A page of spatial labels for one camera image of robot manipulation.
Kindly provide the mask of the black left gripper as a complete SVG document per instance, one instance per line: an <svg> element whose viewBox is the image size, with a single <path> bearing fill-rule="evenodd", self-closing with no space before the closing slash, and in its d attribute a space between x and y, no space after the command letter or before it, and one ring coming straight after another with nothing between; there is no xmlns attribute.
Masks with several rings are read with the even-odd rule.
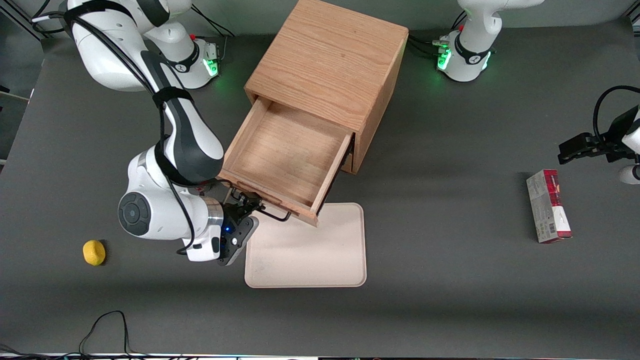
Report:
<svg viewBox="0 0 640 360"><path fill-rule="evenodd" d="M627 159L639 162L639 107L620 114L606 132L599 127L599 107L594 110L594 135L582 132L558 146L561 166L579 158L606 157L613 163Z"/></svg>

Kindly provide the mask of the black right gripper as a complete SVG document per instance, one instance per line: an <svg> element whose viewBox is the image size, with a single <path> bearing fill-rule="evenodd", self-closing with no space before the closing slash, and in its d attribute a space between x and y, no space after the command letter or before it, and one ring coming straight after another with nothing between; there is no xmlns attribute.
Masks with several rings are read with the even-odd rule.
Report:
<svg viewBox="0 0 640 360"><path fill-rule="evenodd" d="M260 197L244 197L241 194L236 198L229 194L222 209L224 218L221 228L221 254L217 264L226 267L235 262L258 228L259 220L252 216L253 212L262 212L265 206Z"/></svg>

